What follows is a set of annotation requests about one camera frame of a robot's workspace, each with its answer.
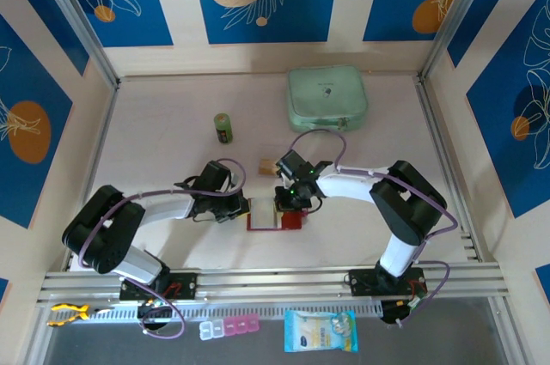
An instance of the black bracket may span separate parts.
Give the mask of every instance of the black bracket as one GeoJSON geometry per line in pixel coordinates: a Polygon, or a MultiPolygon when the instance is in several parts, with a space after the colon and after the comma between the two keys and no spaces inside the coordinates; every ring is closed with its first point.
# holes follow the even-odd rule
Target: black bracket
{"type": "MultiPolygon", "coordinates": [[[[170,272],[168,274],[168,286],[175,283],[181,284],[181,288],[177,292],[171,292],[166,295],[169,300],[186,300],[192,301],[195,299],[195,293],[197,291],[197,277],[199,275],[193,272],[177,273],[170,272]]],[[[138,288],[133,283],[124,281],[120,285],[121,301],[147,301],[151,298],[155,299],[153,295],[145,292],[141,288],[138,288]]]]}
{"type": "Polygon", "coordinates": [[[352,269],[348,272],[352,296],[409,296],[413,289],[409,282],[425,283],[424,271],[421,268],[409,268],[402,277],[393,282],[381,276],[380,269],[352,269]]]}

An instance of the blue wet wipes package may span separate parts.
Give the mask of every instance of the blue wet wipes package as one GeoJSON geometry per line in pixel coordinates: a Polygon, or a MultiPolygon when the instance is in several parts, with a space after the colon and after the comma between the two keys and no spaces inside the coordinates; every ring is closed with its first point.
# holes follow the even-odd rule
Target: blue wet wipes package
{"type": "Polygon", "coordinates": [[[358,351],[355,313],[286,311],[284,352],[306,350],[358,351]]]}

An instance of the green storage box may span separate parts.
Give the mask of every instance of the green storage box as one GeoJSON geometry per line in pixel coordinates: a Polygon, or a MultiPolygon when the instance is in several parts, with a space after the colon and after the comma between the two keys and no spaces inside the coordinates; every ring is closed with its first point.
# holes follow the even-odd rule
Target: green storage box
{"type": "Polygon", "coordinates": [[[367,96],[353,66],[294,69],[288,75],[286,101],[293,131],[353,131],[367,113],[367,96]]]}

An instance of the battery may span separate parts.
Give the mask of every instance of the battery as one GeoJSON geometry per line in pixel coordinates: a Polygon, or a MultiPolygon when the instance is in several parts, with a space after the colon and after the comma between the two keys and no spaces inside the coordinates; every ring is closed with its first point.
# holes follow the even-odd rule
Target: battery
{"type": "Polygon", "coordinates": [[[233,141],[233,131],[228,114],[219,113],[214,116],[214,125],[216,126],[217,140],[220,143],[227,144],[233,141]]]}

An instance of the white floor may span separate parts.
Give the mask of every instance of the white floor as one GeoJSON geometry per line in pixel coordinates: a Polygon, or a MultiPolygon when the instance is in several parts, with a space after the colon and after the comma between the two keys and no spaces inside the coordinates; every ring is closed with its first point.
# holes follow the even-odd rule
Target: white floor
{"type": "MultiPolygon", "coordinates": [[[[364,81],[368,117],[361,130],[345,134],[348,150],[341,163],[384,167],[403,159],[449,198],[413,78],[365,76],[364,81]]],[[[198,174],[209,160],[231,157],[247,169],[246,197],[272,196],[278,180],[259,176],[257,169],[260,157],[282,155],[296,137],[284,92],[284,75],[123,82],[94,191],[105,184],[125,194],[167,188],[198,174]],[[220,112],[231,118],[230,145],[217,141],[213,118],[220,112]]],[[[333,160],[339,149],[340,140],[325,134],[309,135],[297,147],[314,164],[333,160]]],[[[437,227],[446,225],[442,220],[437,227]]],[[[141,228],[133,244],[172,268],[313,267],[374,264],[389,236],[374,205],[333,198],[301,231],[250,233],[245,218],[223,224],[170,221],[141,228]]],[[[459,232],[433,240],[422,259],[467,262],[459,232]]]]}

